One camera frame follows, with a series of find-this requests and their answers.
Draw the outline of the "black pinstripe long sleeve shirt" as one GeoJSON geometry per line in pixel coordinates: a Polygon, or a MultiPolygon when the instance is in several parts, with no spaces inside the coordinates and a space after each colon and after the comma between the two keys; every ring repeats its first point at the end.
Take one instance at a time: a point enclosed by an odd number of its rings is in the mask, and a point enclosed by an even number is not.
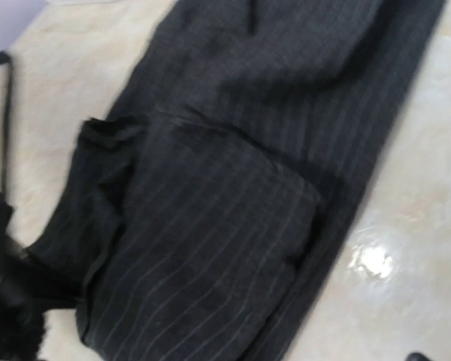
{"type": "Polygon", "coordinates": [[[441,1],[178,1],[80,130],[30,257],[104,360],[279,360],[441,1]]]}

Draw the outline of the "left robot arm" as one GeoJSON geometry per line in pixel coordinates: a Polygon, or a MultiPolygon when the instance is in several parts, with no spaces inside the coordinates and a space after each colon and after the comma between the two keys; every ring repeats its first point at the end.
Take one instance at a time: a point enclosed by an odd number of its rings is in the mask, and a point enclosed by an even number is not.
{"type": "MultiPolygon", "coordinates": [[[[0,51],[0,65],[7,69],[5,99],[1,121],[0,200],[9,196],[10,140],[14,100],[14,61],[0,51]]],[[[13,208],[5,204],[0,211],[0,360],[38,360],[45,336],[42,311],[23,289],[20,247],[8,234],[13,208]]]]}

